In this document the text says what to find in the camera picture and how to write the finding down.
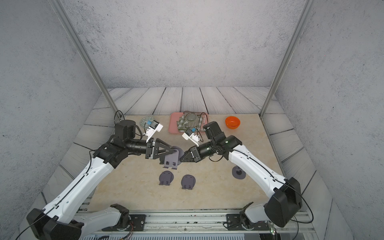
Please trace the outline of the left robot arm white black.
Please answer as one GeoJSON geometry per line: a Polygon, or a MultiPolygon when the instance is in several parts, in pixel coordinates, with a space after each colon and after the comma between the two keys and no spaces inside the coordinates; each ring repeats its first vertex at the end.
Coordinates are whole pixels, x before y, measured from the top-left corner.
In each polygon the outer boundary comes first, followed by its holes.
{"type": "Polygon", "coordinates": [[[116,123],[115,132],[107,142],[89,152],[90,161],[82,172],[43,209],[32,209],[27,215],[34,236],[39,240],[79,240],[102,229],[132,232],[130,212],[119,204],[89,217],[78,216],[77,211],[98,184],[127,157],[144,155],[146,159],[158,159],[173,153],[170,145],[153,139],[163,126],[156,120],[148,121],[147,126],[143,134],[135,121],[116,123]]]}

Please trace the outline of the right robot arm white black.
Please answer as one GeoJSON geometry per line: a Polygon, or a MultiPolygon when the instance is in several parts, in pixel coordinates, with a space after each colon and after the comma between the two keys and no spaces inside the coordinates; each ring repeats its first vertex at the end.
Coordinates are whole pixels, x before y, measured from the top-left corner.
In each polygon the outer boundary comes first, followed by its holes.
{"type": "Polygon", "coordinates": [[[303,206],[300,183],[295,178],[287,179],[273,171],[255,157],[237,137],[227,137],[217,122],[210,122],[203,129],[208,138],[203,144],[199,143],[196,130],[188,129],[183,133],[183,138],[192,141],[195,146],[185,151],[180,161],[198,163],[217,154],[235,164],[269,198],[265,204],[250,203],[243,209],[244,228],[250,229],[252,224],[266,220],[278,227],[285,227],[303,206]]]}

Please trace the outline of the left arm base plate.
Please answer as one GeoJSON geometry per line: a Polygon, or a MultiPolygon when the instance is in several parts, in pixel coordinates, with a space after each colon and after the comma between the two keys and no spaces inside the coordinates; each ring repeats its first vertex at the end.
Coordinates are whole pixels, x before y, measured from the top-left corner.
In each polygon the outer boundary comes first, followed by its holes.
{"type": "Polygon", "coordinates": [[[112,227],[103,228],[102,232],[142,232],[146,221],[146,215],[122,215],[118,223],[112,227]]]}

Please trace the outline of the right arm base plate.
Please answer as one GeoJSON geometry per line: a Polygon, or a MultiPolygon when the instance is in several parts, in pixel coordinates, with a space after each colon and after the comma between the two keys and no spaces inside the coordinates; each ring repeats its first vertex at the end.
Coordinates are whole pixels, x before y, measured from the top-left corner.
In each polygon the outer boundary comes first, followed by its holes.
{"type": "Polygon", "coordinates": [[[252,223],[245,214],[227,214],[226,221],[223,223],[228,231],[267,231],[267,222],[252,223]]]}

